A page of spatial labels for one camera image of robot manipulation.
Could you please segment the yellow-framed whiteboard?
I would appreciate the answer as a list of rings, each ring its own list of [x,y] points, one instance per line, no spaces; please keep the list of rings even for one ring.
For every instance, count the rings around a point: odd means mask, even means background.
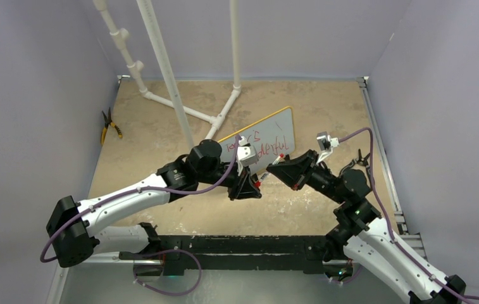
[[[252,173],[263,172],[277,156],[290,155],[295,151],[294,116],[287,106],[233,134],[219,140],[222,147],[221,160],[229,162],[235,148],[236,135],[245,137],[254,146],[259,161],[249,168]]]

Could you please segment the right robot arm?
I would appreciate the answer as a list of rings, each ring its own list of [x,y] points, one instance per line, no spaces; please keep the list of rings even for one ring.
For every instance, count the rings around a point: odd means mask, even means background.
[[[294,191],[309,186],[339,204],[333,211],[338,224],[326,235],[326,259],[358,262],[404,303],[462,303],[466,283],[434,267],[394,232],[367,200],[371,189],[364,172],[349,169],[336,176],[317,159],[309,150],[266,169]]]

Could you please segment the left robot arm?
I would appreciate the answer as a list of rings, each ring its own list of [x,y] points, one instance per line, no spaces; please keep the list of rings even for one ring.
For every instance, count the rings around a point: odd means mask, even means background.
[[[249,168],[258,161],[255,147],[245,138],[237,137],[232,159],[223,161],[221,154],[218,142],[205,139],[190,153],[131,186],[92,199],[75,201],[72,196],[60,199],[46,225],[49,240],[40,261],[57,261],[68,268],[93,255],[116,251],[138,253],[151,259],[159,253],[154,227],[149,223],[116,227],[117,221],[218,186],[227,189],[230,200],[260,198],[261,192]]]

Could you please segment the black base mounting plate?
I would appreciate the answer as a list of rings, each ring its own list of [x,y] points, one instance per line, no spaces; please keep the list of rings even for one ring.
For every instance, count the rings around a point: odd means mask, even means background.
[[[159,235],[151,224],[142,227],[149,233],[149,243],[136,253],[122,251],[119,258],[160,266],[166,276],[182,276],[198,268],[324,274],[348,259],[325,236]]]

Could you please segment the black-handled pliers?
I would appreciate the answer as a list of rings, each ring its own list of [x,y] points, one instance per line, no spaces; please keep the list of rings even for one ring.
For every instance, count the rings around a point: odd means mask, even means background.
[[[343,175],[344,172],[354,168],[355,166],[362,166],[366,170],[366,174],[371,174],[371,164],[370,164],[371,153],[363,156],[361,149],[358,149],[358,156],[353,158],[346,166],[342,167],[339,172],[339,176]]]

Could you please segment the yellow-handled pliers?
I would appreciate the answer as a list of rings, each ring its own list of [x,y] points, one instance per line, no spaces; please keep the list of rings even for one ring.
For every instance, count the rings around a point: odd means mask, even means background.
[[[122,133],[121,129],[119,128],[119,126],[117,126],[117,124],[115,124],[113,119],[112,119],[111,108],[109,107],[107,112],[102,111],[101,113],[102,113],[103,119],[104,119],[104,127],[102,129],[101,136],[100,136],[101,146],[103,146],[103,144],[105,142],[106,134],[107,134],[108,129],[110,127],[113,128],[116,131],[118,137],[120,139],[122,139],[123,138],[123,133]]]

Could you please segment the white PVC pipe frame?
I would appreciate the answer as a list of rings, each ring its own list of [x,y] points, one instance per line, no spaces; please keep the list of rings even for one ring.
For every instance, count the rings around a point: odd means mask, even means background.
[[[240,44],[239,44],[239,13],[238,2],[230,1],[230,37],[232,45],[232,65],[233,65],[233,86],[229,98],[223,108],[216,116],[207,115],[195,109],[185,107],[177,86],[177,81],[171,67],[168,52],[165,47],[163,36],[156,18],[156,12],[151,1],[137,1],[137,6],[142,17],[143,24],[149,36],[151,47],[154,51],[158,62],[160,72],[163,76],[165,86],[168,90],[169,98],[161,97],[148,89],[146,83],[142,79],[142,71],[144,69],[143,62],[134,60],[127,47],[127,39],[130,37],[129,31],[120,28],[115,24],[113,17],[108,9],[107,1],[94,1],[93,5],[99,12],[103,22],[107,26],[108,34],[111,37],[116,49],[120,52],[126,67],[129,71],[131,79],[135,80],[139,88],[140,95],[150,101],[155,101],[161,105],[173,108],[177,116],[180,128],[190,147],[194,146],[194,137],[190,129],[187,117],[190,115],[194,118],[202,120],[210,125],[210,129],[206,134],[206,139],[212,139],[221,129],[225,119],[230,112],[232,106],[242,92],[242,81],[240,71]]]

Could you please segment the aluminium frame rail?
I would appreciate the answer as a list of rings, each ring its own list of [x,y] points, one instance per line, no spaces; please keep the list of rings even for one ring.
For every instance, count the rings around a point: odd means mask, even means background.
[[[84,261],[82,265],[127,265],[133,263],[133,260],[121,260],[119,252],[111,252],[93,255],[89,259]],[[61,297],[64,290],[66,289],[69,273],[69,268],[62,268],[58,265],[56,266],[53,275],[53,281],[51,283],[51,287],[49,288],[48,296],[45,303],[55,304],[61,302]]]

